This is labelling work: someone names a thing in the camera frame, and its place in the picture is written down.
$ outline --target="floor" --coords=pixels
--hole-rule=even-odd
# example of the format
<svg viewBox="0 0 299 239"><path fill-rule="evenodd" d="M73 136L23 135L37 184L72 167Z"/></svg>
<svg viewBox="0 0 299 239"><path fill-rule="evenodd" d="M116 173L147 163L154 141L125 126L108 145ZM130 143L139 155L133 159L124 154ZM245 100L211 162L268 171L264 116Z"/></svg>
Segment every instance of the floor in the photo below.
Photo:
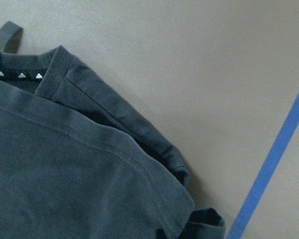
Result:
<svg viewBox="0 0 299 239"><path fill-rule="evenodd" d="M19 54L63 45L182 153L227 231L299 92L299 1L0 0ZM242 238L299 239L299 125Z"/></svg>

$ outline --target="white triangle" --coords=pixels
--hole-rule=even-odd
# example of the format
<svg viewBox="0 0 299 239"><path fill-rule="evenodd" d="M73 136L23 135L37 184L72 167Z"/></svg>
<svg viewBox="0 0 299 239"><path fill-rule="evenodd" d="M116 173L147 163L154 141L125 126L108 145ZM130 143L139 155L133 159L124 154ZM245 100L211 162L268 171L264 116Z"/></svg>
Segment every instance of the white triangle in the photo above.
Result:
<svg viewBox="0 0 299 239"><path fill-rule="evenodd" d="M37 75L36 75L36 77L35 77L36 79L42 79L42 76L41 76L41 74L40 73L38 73Z"/></svg>
<svg viewBox="0 0 299 239"><path fill-rule="evenodd" d="M21 72L20 75L18 75L18 78L25 78L25 75Z"/></svg>
<svg viewBox="0 0 299 239"><path fill-rule="evenodd" d="M2 71L0 71L0 76L4 76L4 74L2 73Z"/></svg>

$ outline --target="blue tape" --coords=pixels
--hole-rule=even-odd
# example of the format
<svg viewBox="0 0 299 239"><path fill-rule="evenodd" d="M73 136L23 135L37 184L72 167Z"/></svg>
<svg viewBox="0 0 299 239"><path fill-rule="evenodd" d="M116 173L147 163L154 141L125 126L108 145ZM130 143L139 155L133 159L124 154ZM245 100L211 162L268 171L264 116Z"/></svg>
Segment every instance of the blue tape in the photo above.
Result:
<svg viewBox="0 0 299 239"><path fill-rule="evenodd" d="M253 215L291 137L299 124L299 94L261 167L226 239L241 238L251 216Z"/></svg>

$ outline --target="dark gray garment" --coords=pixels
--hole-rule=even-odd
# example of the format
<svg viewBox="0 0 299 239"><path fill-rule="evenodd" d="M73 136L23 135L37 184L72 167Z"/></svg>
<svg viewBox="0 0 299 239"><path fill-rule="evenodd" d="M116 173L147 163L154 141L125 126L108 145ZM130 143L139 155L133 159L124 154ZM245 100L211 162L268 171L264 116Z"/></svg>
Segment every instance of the dark gray garment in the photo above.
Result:
<svg viewBox="0 0 299 239"><path fill-rule="evenodd" d="M1 239L223 238L188 180L176 148L63 46L0 52Z"/></svg>

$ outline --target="beige floor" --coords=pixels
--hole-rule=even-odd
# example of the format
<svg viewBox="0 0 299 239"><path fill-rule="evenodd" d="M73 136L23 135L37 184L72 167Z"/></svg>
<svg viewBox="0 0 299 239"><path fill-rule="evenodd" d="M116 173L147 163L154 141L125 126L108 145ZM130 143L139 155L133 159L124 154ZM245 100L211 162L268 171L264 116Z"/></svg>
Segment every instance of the beige floor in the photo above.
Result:
<svg viewBox="0 0 299 239"><path fill-rule="evenodd" d="M183 154L231 227L299 91L299 1L0 0L20 54L80 57ZM299 126L244 239L299 239Z"/></svg>

